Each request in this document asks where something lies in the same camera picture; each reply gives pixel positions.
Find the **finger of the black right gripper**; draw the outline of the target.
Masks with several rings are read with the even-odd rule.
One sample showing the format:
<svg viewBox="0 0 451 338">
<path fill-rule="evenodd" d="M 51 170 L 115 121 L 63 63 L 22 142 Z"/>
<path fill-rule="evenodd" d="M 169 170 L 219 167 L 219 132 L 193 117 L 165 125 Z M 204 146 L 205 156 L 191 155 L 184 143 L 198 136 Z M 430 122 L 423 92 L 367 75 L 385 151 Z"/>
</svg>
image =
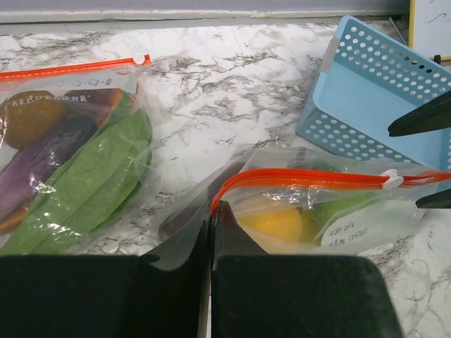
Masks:
<svg viewBox="0 0 451 338">
<path fill-rule="evenodd" d="M 451 189 L 425 196 L 416 201 L 417 208 L 451 209 Z"/>
<path fill-rule="evenodd" d="M 398 118 L 389 125 L 389 136 L 402 137 L 450 128 L 450 96 L 451 92 L 446 92 Z"/>
</svg>

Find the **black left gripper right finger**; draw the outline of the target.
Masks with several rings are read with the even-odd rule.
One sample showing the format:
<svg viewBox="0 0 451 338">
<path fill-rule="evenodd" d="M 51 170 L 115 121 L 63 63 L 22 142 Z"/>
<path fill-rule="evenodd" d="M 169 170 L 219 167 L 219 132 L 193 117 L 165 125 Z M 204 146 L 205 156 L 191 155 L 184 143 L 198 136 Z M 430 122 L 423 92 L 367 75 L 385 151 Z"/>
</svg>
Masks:
<svg viewBox="0 0 451 338">
<path fill-rule="evenodd" d="M 221 202 L 211 215 L 213 337 L 401 337 L 379 269 L 360 256 L 271 255 Z"/>
</svg>

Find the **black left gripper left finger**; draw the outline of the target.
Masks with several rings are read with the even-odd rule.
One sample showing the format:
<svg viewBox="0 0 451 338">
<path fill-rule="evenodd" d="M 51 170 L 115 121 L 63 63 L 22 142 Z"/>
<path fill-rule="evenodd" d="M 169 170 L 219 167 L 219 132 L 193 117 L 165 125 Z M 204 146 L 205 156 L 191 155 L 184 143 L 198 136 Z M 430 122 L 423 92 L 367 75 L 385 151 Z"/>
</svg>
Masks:
<svg viewBox="0 0 451 338">
<path fill-rule="evenodd" d="M 2 337 L 204 337 L 209 224 L 141 256 L 5 256 Z"/>
</svg>

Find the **yellow lemon fruit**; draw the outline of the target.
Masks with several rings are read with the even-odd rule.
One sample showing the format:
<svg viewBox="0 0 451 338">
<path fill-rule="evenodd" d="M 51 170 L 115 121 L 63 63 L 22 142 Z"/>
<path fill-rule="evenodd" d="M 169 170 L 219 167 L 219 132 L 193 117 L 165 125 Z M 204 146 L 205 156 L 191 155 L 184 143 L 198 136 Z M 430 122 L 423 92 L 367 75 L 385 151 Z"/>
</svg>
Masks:
<svg viewBox="0 0 451 338">
<path fill-rule="evenodd" d="M 296 208 L 242 216 L 240 225 L 286 242 L 298 242 L 302 236 L 303 221 Z"/>
</svg>

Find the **green wrinkled ball fruit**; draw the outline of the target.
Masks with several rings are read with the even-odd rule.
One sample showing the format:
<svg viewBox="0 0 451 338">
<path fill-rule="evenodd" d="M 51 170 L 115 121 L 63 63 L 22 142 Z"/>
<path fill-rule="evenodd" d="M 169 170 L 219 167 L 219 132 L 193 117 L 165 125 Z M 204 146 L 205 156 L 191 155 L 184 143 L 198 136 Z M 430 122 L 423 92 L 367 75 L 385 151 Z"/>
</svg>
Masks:
<svg viewBox="0 0 451 338">
<path fill-rule="evenodd" d="M 303 190 L 297 207 L 303 221 L 302 236 L 298 242 L 318 246 L 321 240 L 317 236 L 327 222 L 333 222 L 339 218 L 337 213 L 346 215 L 352 209 L 359 210 L 370 206 L 375 201 L 374 191 L 330 191 L 314 188 Z"/>
</svg>

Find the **green leafy vegetable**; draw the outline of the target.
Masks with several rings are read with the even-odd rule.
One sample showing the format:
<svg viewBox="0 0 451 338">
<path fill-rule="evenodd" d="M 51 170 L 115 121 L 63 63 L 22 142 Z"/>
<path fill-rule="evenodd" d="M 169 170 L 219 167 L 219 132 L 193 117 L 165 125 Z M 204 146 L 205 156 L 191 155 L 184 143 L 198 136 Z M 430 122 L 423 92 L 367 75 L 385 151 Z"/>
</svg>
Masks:
<svg viewBox="0 0 451 338">
<path fill-rule="evenodd" d="M 46 182 L 1 255 L 64 254 L 112 223 L 144 186 L 151 141 L 143 108 L 91 138 Z"/>
</svg>

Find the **clear zip bag orange zipper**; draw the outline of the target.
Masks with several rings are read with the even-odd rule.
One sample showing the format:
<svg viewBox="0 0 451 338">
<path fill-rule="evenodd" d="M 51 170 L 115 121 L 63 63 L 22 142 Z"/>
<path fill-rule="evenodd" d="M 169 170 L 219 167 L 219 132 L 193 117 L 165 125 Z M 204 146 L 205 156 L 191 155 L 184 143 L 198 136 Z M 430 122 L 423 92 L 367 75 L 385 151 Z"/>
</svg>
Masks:
<svg viewBox="0 0 451 338">
<path fill-rule="evenodd" d="M 151 59 L 1 74 L 1 255 L 82 251 L 156 195 Z"/>
</svg>

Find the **purple eggplant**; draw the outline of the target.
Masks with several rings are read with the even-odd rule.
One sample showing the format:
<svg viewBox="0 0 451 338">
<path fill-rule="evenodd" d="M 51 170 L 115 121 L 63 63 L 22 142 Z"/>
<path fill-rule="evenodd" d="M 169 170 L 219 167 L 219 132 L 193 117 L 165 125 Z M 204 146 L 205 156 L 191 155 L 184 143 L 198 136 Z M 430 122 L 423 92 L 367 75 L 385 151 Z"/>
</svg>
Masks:
<svg viewBox="0 0 451 338">
<path fill-rule="evenodd" d="M 30 200 L 96 131 L 92 118 L 72 116 L 16 153 L 1 171 L 1 217 Z"/>
</svg>

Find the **brown kiwi fruit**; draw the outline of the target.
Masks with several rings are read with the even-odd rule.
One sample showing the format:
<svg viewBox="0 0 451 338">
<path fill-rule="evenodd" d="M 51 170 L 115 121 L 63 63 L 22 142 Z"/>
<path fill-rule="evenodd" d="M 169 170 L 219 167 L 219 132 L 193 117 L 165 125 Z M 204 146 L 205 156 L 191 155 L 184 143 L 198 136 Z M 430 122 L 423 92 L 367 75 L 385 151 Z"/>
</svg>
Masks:
<svg viewBox="0 0 451 338">
<path fill-rule="evenodd" d="M 64 104 L 48 91 L 27 91 L 1 104 L 1 140 L 22 150 L 67 116 Z"/>
</svg>

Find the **red and orange meat slab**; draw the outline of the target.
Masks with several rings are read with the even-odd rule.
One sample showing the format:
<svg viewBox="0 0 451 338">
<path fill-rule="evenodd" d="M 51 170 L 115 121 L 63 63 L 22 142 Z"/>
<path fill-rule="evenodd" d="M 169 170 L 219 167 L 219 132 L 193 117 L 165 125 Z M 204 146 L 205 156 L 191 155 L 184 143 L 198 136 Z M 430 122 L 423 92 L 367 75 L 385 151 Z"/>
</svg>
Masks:
<svg viewBox="0 0 451 338">
<path fill-rule="evenodd" d="M 125 109 L 130 109 L 134 95 L 122 89 L 93 89 L 83 92 L 86 101 L 78 106 L 79 113 L 91 117 L 98 127 L 101 127 L 108 119 L 112 111 L 121 104 Z"/>
</svg>

